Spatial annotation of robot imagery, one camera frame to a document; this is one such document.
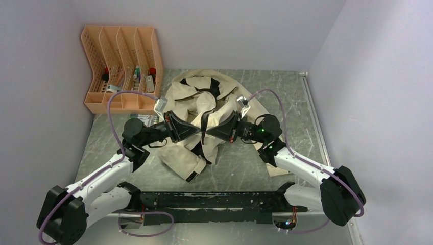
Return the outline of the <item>beige zip jacket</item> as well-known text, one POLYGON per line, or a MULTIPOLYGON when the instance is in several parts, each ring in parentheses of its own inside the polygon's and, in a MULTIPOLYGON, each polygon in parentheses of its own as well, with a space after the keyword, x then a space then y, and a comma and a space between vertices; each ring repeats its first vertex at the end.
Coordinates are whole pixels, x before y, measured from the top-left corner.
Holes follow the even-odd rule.
POLYGON ((239 96, 251 93, 234 78, 209 69, 185 71, 171 80, 165 94, 165 112, 172 111, 181 120, 200 129, 179 143, 168 142, 157 157, 183 180, 190 182, 207 164, 217 159, 223 140, 206 133, 233 112, 240 111, 239 96))

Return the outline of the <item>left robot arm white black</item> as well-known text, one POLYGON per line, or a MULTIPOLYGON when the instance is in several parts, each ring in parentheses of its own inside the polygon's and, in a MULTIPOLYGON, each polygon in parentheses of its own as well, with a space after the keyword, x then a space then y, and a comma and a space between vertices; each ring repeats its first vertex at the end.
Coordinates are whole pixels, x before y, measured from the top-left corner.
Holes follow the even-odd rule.
POLYGON ((150 154, 144 146, 166 139, 177 143, 200 130, 173 111, 150 127, 138 118, 127 120, 122 139, 114 134, 120 148, 111 159, 80 181, 48 191, 36 224, 39 242, 47 244, 47 236, 52 244, 74 244, 88 227, 111 213, 142 211, 140 189, 121 179, 144 164, 150 154))

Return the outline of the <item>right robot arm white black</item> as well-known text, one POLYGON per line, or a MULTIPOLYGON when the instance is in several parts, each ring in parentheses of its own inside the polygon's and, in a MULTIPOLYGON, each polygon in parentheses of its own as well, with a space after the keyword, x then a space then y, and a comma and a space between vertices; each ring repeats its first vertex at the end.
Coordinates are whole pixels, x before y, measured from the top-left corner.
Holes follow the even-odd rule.
POLYGON ((255 124, 232 112, 206 134, 230 143, 237 139, 260 143, 258 153, 263 162, 287 170, 311 185, 294 184, 279 194, 275 199, 279 210, 289 211, 293 206, 321 210, 339 226, 364 214, 366 198, 349 168, 333 168, 302 156, 279 138, 282 129, 275 116, 265 114, 261 118, 255 124))

